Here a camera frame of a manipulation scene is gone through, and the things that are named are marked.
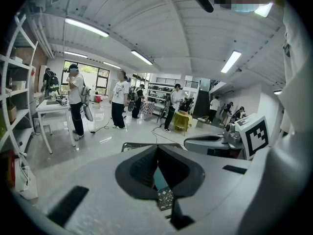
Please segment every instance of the black hair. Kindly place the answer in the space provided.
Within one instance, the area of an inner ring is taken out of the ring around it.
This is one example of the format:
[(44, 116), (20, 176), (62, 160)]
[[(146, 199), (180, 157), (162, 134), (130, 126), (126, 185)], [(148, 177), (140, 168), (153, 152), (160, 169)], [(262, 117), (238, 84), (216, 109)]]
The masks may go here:
[(71, 64), (68, 68), (68, 72), (71, 70), (71, 69), (77, 69), (78, 70), (78, 66), (76, 64)]
[(124, 79), (127, 81), (128, 78), (127, 78), (127, 76), (126, 76), (126, 72), (124, 72), (123, 70), (121, 70), (121, 72), (123, 73)]

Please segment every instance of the ceiling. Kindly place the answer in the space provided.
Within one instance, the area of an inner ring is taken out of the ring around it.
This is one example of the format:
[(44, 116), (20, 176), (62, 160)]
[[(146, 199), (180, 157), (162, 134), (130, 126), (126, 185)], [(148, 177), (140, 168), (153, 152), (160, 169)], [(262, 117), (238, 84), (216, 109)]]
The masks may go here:
[[(285, 28), (283, 11), (277, 6), (263, 18), (217, 5), (213, 13), (206, 13), (194, 0), (30, 1), (31, 17), (35, 22), (40, 19), (51, 49), (59, 55), (68, 50), (119, 65), (127, 72), (183, 73), (237, 87), (255, 82), (285, 84), (281, 48)], [(110, 35), (104, 38), (65, 24), (66, 16)], [(132, 49), (155, 61), (154, 65), (132, 55)], [(223, 74), (221, 69), (233, 50), (242, 56)], [(238, 67), (242, 72), (235, 72)]]

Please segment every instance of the sneaker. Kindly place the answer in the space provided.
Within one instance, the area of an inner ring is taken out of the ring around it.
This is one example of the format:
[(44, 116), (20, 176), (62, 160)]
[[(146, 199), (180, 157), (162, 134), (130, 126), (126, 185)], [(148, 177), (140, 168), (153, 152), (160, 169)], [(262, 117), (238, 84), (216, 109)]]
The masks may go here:
[(74, 137), (74, 139), (77, 141), (77, 140), (81, 139), (83, 136), (84, 136), (84, 134), (83, 134), (83, 135), (81, 135), (81, 136), (76, 135), (76, 137)]

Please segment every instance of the ceiling light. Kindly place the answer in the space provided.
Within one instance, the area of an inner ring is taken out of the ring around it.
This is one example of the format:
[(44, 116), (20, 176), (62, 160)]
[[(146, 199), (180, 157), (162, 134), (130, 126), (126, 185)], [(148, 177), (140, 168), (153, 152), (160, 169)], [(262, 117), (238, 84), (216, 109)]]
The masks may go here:
[(113, 64), (109, 64), (109, 63), (107, 63), (107, 62), (103, 62), (103, 63), (104, 63), (105, 65), (110, 65), (110, 66), (112, 66), (112, 67), (121, 69), (121, 67), (119, 67), (119, 66), (116, 66), (116, 65), (113, 65)]
[(224, 65), (223, 69), (221, 70), (221, 72), (223, 72), (223, 73), (228, 72), (229, 69), (233, 66), (233, 64), (237, 61), (237, 59), (240, 56), (241, 56), (241, 53), (234, 50), (233, 53), (231, 54), (229, 60)]
[(93, 33), (96, 33), (96, 34), (98, 34), (100, 36), (103, 36), (103, 37), (108, 37), (109, 36), (108, 33), (104, 32), (102, 30), (99, 30), (99, 29), (97, 29), (95, 27), (92, 27), (92, 26), (90, 26), (88, 24), (82, 23), (80, 21), (76, 21), (76, 20), (73, 20), (73, 19), (70, 19), (70, 18), (65, 18), (65, 22), (68, 23), (68, 24), (71, 24), (71, 25), (74, 25), (74, 26), (81, 27), (83, 29), (89, 30), (89, 31), (91, 31)]
[(152, 65), (152, 63), (147, 58), (140, 55), (137, 51), (132, 50), (131, 53), (134, 54), (135, 56), (139, 57), (142, 61), (146, 62), (148, 65)]
[(65, 54), (69, 54), (69, 55), (74, 55), (74, 56), (78, 56), (78, 57), (84, 57), (84, 58), (88, 58), (85, 55), (82, 54), (78, 54), (78, 53), (74, 53), (74, 52), (69, 52), (69, 51), (64, 51)]
[(267, 17), (272, 6), (273, 6), (272, 2), (270, 2), (267, 5), (261, 5), (254, 11), (254, 13), (256, 13), (262, 17)]

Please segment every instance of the white floor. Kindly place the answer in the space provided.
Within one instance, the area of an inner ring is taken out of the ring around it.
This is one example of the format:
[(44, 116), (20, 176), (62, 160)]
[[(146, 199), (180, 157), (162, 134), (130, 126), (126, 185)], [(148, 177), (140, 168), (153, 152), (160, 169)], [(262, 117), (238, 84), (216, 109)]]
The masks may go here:
[[(164, 127), (159, 126), (157, 117), (144, 120), (143, 115), (140, 119), (132, 119), (131, 112), (125, 113), (126, 129), (118, 130), (112, 128), (111, 105), (107, 102), (90, 104), (94, 121), (89, 122), (83, 119), (85, 136), (76, 142), (76, 147), (72, 147), (66, 123), (51, 126), (53, 135), (48, 129), (46, 135), (53, 151), (49, 154), (48, 149), (41, 135), (33, 136), (27, 149), (27, 160), (30, 168), (37, 179), (38, 194), (43, 196), (50, 189), (56, 187), (70, 173), (74, 172), (86, 163), (114, 155), (121, 152), (122, 145), (126, 142), (141, 143), (179, 143), (183, 145), (186, 138), (207, 133), (221, 133), (222, 129), (210, 126), (209, 131), (195, 128), (195, 123), (188, 129), (185, 136), (183, 132), (166, 133)], [(109, 129), (100, 129), (97, 133), (91, 134), (89, 129), (97, 130), (105, 126), (109, 121)]]

